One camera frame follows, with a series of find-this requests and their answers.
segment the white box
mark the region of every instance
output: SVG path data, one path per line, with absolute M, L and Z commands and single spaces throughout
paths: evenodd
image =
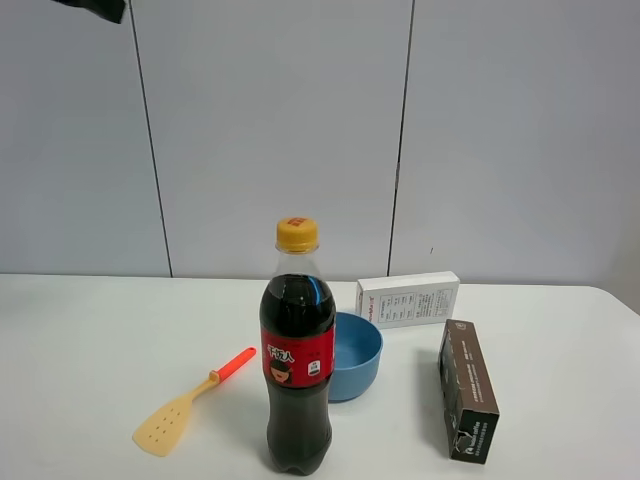
M 378 328 L 444 323 L 452 317 L 459 285 L 453 272 L 358 280 L 356 315 Z

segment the red bottle label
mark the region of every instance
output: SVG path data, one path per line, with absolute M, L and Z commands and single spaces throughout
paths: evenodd
M 264 374 L 287 387 L 310 387 L 333 372 L 335 324 L 311 338 L 280 337 L 262 329 Z

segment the cola bottle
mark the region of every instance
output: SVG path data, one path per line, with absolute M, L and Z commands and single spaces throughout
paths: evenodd
M 336 306 L 313 259 L 316 222 L 281 220 L 276 245 L 280 262 L 260 304 L 270 407 L 267 442 L 278 470 L 309 475 L 331 444 L 328 403 Z

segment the spatula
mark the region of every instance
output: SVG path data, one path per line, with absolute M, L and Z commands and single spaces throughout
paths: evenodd
M 255 348 L 247 348 L 220 370 L 211 370 L 207 380 L 189 393 L 167 403 L 140 425 L 133 434 L 133 441 L 145 452 L 159 457 L 167 456 L 178 443 L 187 425 L 193 400 L 201 393 L 224 382 L 255 354 Z

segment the gray wall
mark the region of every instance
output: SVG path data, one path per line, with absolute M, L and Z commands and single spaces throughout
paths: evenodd
M 0 2 L 0 272 L 168 275 L 129 18 Z
M 411 8 L 134 0 L 137 52 L 130 12 L 4 2 L 0 272 L 264 277 L 303 214 L 327 277 L 380 276 L 395 200 L 391 274 L 633 304 L 640 2 Z

